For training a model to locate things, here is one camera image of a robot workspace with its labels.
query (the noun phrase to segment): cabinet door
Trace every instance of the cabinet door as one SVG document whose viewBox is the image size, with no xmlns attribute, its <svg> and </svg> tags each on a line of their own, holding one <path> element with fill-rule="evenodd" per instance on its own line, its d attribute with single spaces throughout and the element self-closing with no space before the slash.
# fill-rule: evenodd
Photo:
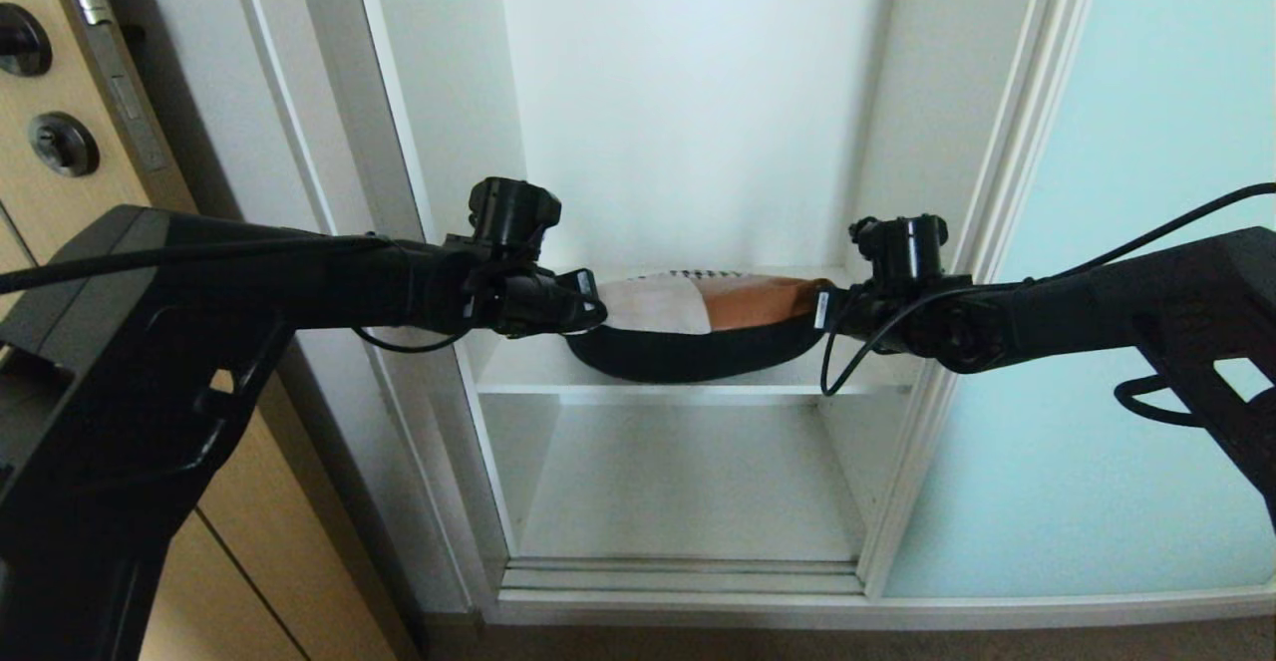
<svg viewBox="0 0 1276 661">
<path fill-rule="evenodd" d="M 36 17 L 52 64 L 32 78 L 0 74 L 0 217 L 8 223 L 0 269 L 47 262 L 120 203 L 195 212 L 110 4 L 4 1 Z M 42 112 L 82 121 L 98 148 L 96 171 L 61 176 L 45 166 L 28 142 L 29 121 Z M 277 380 L 264 397 L 277 401 L 273 411 L 255 412 L 174 538 L 143 655 L 417 657 Z"/>
</svg>

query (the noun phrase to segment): black cable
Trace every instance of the black cable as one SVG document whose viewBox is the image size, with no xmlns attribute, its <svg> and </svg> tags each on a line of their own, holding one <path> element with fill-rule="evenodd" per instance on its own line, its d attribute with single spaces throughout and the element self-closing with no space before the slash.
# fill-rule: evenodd
<svg viewBox="0 0 1276 661">
<path fill-rule="evenodd" d="M 355 334 L 357 334 L 360 339 L 364 339 L 364 342 L 371 345 L 373 347 L 385 348 L 385 351 L 398 352 L 401 355 L 421 355 L 422 352 L 436 352 L 439 351 L 439 348 L 452 347 L 453 345 L 457 343 L 457 339 L 461 339 L 462 337 L 464 337 L 464 334 L 470 333 L 470 330 L 459 330 L 457 334 L 452 334 L 452 337 L 443 339 L 443 342 L 439 343 L 422 345 L 420 347 L 404 347 L 402 345 L 393 345 L 389 342 L 384 342 L 383 339 L 378 339 L 371 334 L 369 334 L 367 330 L 362 328 L 350 328 L 350 329 L 355 330 Z"/>
<path fill-rule="evenodd" d="M 1216 198 L 1215 200 L 1205 203 L 1205 205 L 1199 205 L 1198 208 L 1193 208 L 1193 211 L 1185 212 L 1185 214 L 1175 217 L 1174 219 L 1168 221 L 1168 223 L 1162 226 L 1157 226 L 1156 230 L 1152 230 L 1148 234 L 1139 235 L 1139 237 L 1136 237 L 1134 240 L 1127 244 L 1122 244 L 1120 248 L 1111 249 L 1111 251 L 1109 253 L 1102 253 L 1102 255 L 1094 258 L 1092 260 L 1082 262 L 1082 264 L 1071 267 L 1071 269 L 1067 269 L 1057 276 L 1050 276 L 1050 278 L 1046 279 L 1060 279 L 1065 278 L 1067 276 L 1086 273 L 1088 271 L 1095 269 L 1095 267 L 1099 265 L 1105 265 L 1108 264 L 1108 262 L 1115 260 L 1115 258 L 1128 255 L 1129 253 L 1133 253 L 1134 249 L 1143 248 L 1146 246 L 1146 244 L 1155 242 L 1165 237 L 1166 235 L 1170 235 L 1171 232 L 1183 228 L 1184 226 L 1194 223 L 1194 221 L 1199 221 L 1201 217 L 1211 216 L 1213 214 L 1213 212 L 1221 211 L 1221 208 L 1229 205 L 1234 205 L 1235 203 L 1240 203 L 1242 200 L 1248 200 L 1249 198 L 1257 198 L 1258 194 L 1276 194 L 1276 182 L 1262 182 L 1258 185 L 1248 185 L 1248 188 L 1235 189 L 1235 191 L 1231 191 L 1221 198 Z M 869 355 L 869 352 L 872 352 L 873 348 L 877 347 L 882 342 L 882 339 L 886 338 L 887 334 L 889 334 L 889 330 L 894 329 L 896 325 L 902 323 L 902 320 L 905 320 L 907 315 L 911 315 L 912 313 L 920 310 L 920 308 L 924 308 L 930 302 L 937 301 L 938 299 L 958 297 L 962 293 L 970 293 L 970 292 L 986 292 L 986 290 L 1008 290 L 1018 287 L 1018 285 L 1023 283 L 971 285 L 971 287 L 943 290 L 942 292 L 929 293 L 925 297 L 919 297 L 910 305 L 900 308 L 900 311 L 889 316 L 889 319 L 883 325 L 880 325 L 880 328 L 874 330 L 873 336 L 868 339 L 868 342 L 864 343 L 864 347 L 859 348 L 855 356 L 851 357 L 851 361 L 847 362 L 846 369 L 842 370 L 842 374 L 837 376 L 837 380 L 836 383 L 833 383 L 833 387 L 829 388 L 828 364 L 833 355 L 833 338 L 837 336 L 836 330 L 840 328 L 841 323 L 845 320 L 847 311 L 851 308 L 851 304 L 847 304 L 846 306 L 842 308 L 842 314 L 838 315 L 837 323 L 833 324 L 832 328 L 833 330 L 831 330 L 831 333 L 828 334 L 828 343 L 826 343 L 824 346 L 824 362 L 819 370 L 820 393 L 824 393 L 824 397 L 832 397 L 837 394 L 838 389 L 841 389 L 842 385 L 846 384 L 846 380 L 850 379 L 852 371 L 855 371 L 856 368 L 860 366 L 861 361 L 864 361 L 864 359 Z"/>
<path fill-rule="evenodd" d="M 385 248 L 390 244 L 379 237 L 305 237 L 254 242 L 182 244 L 177 248 L 140 249 L 137 253 L 115 253 L 80 260 L 55 262 L 45 267 L 28 267 L 0 276 L 0 293 L 22 292 L 46 285 L 57 285 L 88 276 L 103 276 L 142 269 L 142 267 L 177 265 L 186 262 L 225 260 L 225 258 L 251 258 L 278 253 L 328 249 L 328 251 L 360 251 L 360 249 Z"/>
</svg>

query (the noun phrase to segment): floor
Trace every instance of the floor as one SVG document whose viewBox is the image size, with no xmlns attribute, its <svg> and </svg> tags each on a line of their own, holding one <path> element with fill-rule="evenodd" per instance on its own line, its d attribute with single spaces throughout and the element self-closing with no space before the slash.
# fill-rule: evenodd
<svg viewBox="0 0 1276 661">
<path fill-rule="evenodd" d="M 769 632 L 489 627 L 430 629 L 429 661 L 1273 661 L 1276 619 L 1028 632 Z"/>
</svg>

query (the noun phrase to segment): wooden door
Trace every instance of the wooden door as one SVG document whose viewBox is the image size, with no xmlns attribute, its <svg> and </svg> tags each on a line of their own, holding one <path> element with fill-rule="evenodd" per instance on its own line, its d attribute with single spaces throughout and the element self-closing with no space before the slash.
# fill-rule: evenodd
<svg viewBox="0 0 1276 661">
<path fill-rule="evenodd" d="M 197 212 L 110 3 L 0 1 L 31 13 L 52 52 L 41 75 L 0 71 L 0 269 L 47 262 L 119 203 Z M 92 174 L 59 175 L 36 156 L 29 126 L 45 112 L 89 130 Z M 0 313 L 10 306 L 0 299 Z M 142 657 L 416 658 L 371 569 L 287 393 L 271 380 L 236 453 L 174 538 Z"/>
</svg>

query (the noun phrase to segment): door knob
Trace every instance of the door knob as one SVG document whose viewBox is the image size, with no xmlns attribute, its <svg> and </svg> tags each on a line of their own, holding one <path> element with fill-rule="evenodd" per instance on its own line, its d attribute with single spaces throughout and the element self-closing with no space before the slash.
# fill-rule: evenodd
<svg viewBox="0 0 1276 661">
<path fill-rule="evenodd" d="M 54 61 L 40 20 L 23 6 L 0 3 L 0 69 L 13 75 L 41 75 Z"/>
<path fill-rule="evenodd" d="M 97 142 L 87 126 L 66 112 L 45 112 L 27 125 L 36 157 L 61 176 L 85 176 L 97 170 Z"/>
</svg>

